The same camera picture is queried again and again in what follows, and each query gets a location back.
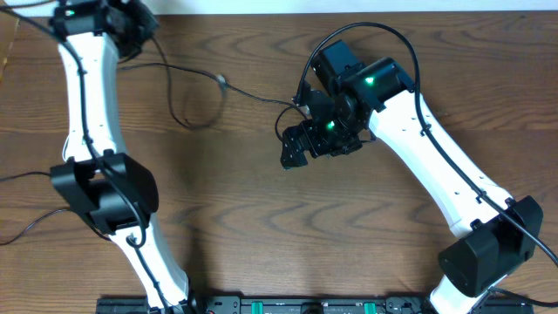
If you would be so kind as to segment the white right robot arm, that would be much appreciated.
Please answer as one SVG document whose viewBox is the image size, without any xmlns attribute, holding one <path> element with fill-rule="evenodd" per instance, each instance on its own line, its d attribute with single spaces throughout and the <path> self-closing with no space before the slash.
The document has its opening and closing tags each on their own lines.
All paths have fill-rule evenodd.
<svg viewBox="0 0 558 314">
<path fill-rule="evenodd" d="M 455 243 L 439 254 L 443 278 L 429 296 L 438 313 L 469 313 L 534 253 L 543 213 L 490 180 L 432 116 L 411 78 L 391 58 L 366 65 L 342 41 L 310 62 L 322 83 L 303 87 L 309 117 L 282 133 L 280 162 L 351 154 L 371 132 L 412 171 L 439 206 Z"/>
</svg>

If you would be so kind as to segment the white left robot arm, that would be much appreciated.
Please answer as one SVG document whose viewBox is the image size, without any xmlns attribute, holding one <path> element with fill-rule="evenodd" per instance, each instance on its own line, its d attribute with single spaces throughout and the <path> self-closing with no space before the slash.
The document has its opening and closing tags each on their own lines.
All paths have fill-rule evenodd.
<svg viewBox="0 0 558 314">
<path fill-rule="evenodd" d="M 60 42 L 69 112 L 53 187 L 123 251 L 146 290 L 146 312 L 201 312 L 160 231 L 155 179 L 128 155 L 119 125 L 117 64 L 141 53 L 156 17 L 141 1 L 60 1 L 49 24 Z"/>
</svg>

